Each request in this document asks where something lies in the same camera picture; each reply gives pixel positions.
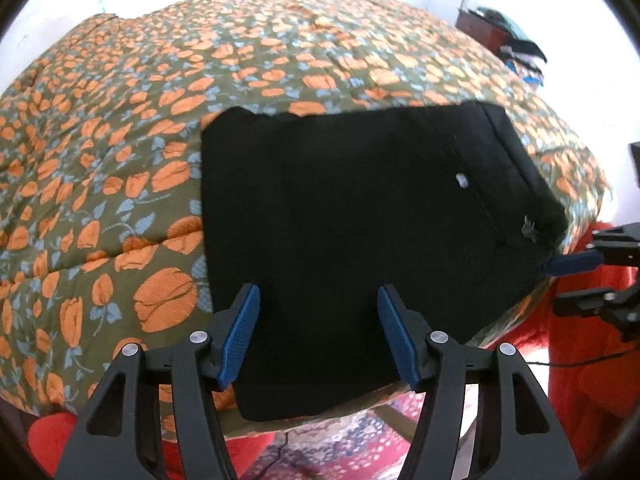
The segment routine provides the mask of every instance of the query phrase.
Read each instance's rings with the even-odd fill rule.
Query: black cloth
[[[540,50],[540,47],[537,46],[533,41],[529,40],[517,40],[516,38],[508,38],[505,42],[505,45],[510,46],[511,49],[516,54],[527,54],[528,56],[539,57],[545,63],[548,63],[546,60],[545,54]]]
[[[249,420],[315,415],[398,380],[379,286],[463,342],[532,290],[566,229],[504,109],[475,102],[231,108],[202,133],[202,206],[214,308],[244,282],[262,294],[234,383]]]

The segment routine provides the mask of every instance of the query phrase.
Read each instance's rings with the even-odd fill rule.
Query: pink patterned fabric
[[[405,394],[392,405],[417,420],[424,395]],[[242,476],[252,480],[276,460],[285,443],[278,434],[262,456]],[[289,431],[281,458],[265,480],[394,480],[402,469],[409,443],[373,412],[359,412]]]

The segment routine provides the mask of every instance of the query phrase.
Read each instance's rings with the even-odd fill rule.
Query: red blanket
[[[592,224],[576,250],[584,250],[594,229]],[[627,288],[635,278],[629,267],[600,266],[593,272],[559,278],[534,313],[500,342],[508,341],[520,352],[548,348],[552,363],[582,362],[605,354],[634,348],[620,342],[620,333],[597,317],[556,317],[552,301],[556,294],[611,286]],[[640,399],[640,352],[576,368],[551,368],[549,399],[569,437],[580,468],[587,467],[611,443],[624,420]]]
[[[71,413],[57,413],[40,418],[29,430],[29,448],[43,469],[54,475],[66,441],[71,436],[77,417]],[[242,474],[273,440],[273,433],[228,440],[226,447],[236,474]],[[164,458],[170,480],[184,480],[178,445],[163,442]]]

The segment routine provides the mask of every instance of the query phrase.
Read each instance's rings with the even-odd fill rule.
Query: blue gripper pad
[[[378,289],[378,317],[400,379],[415,390],[423,379],[419,359],[426,355],[426,337],[431,329],[420,313],[404,306],[393,285]]]
[[[566,256],[556,256],[545,267],[545,274],[547,276],[568,276],[591,272],[603,263],[604,254],[599,251],[583,251]]]
[[[238,378],[244,354],[249,347],[251,336],[254,333],[255,322],[260,314],[260,289],[257,285],[245,283],[236,296],[231,308],[214,315],[213,325],[216,325],[216,317],[222,314],[234,316],[231,327],[226,332],[226,339],[222,344],[220,357],[220,371],[218,373],[218,385],[223,389],[229,383]]]

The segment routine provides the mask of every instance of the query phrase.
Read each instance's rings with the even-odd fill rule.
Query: olive green fabric
[[[156,348],[206,324],[216,305],[200,131],[224,108],[322,114],[468,99],[506,108],[566,207],[568,250],[607,190],[593,155],[497,58],[421,10],[391,0],[187,0],[133,20],[86,20],[0,100],[0,395],[39,415],[77,412],[125,343]],[[535,303],[523,299],[474,342],[495,340]],[[168,387],[161,400],[173,438]],[[248,423],[232,390],[216,402],[229,436],[303,422]]]

